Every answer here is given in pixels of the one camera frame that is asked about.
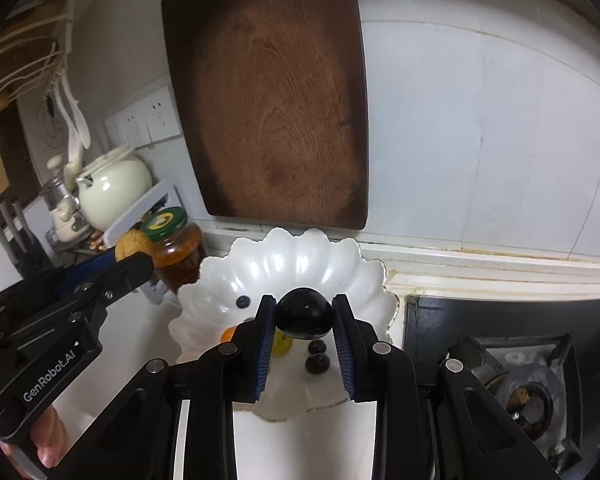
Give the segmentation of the person's left hand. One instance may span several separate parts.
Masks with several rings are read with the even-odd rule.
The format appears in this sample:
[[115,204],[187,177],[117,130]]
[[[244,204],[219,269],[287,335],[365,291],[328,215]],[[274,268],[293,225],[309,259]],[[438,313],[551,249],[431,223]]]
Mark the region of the person's left hand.
[[56,467],[70,448],[65,424],[51,405],[30,429],[38,459],[48,469]]

